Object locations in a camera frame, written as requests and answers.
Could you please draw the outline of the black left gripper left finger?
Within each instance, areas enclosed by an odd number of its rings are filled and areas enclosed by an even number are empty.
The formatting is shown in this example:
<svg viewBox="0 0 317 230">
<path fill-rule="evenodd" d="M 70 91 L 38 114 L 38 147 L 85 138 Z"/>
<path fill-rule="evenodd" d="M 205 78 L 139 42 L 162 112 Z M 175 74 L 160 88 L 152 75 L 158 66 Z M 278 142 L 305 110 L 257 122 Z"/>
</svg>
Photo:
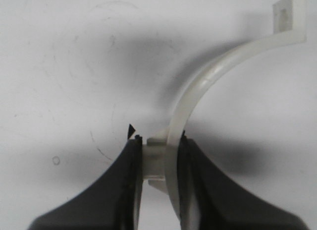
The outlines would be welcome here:
<svg viewBox="0 0 317 230">
<path fill-rule="evenodd" d="M 142 193 L 142 137 L 128 127 L 127 143 L 91 186 L 37 217 L 31 230 L 136 230 Z"/>
</svg>

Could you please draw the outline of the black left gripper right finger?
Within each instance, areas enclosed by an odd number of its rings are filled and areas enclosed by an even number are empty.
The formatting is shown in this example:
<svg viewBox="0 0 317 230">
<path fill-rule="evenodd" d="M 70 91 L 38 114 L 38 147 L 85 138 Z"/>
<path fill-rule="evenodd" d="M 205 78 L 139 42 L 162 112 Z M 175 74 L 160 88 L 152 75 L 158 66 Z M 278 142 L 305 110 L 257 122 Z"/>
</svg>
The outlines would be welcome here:
<svg viewBox="0 0 317 230">
<path fill-rule="evenodd" d="M 178 149 L 177 178 L 183 230 L 307 229 L 296 215 L 234 182 L 185 135 Z"/>
</svg>

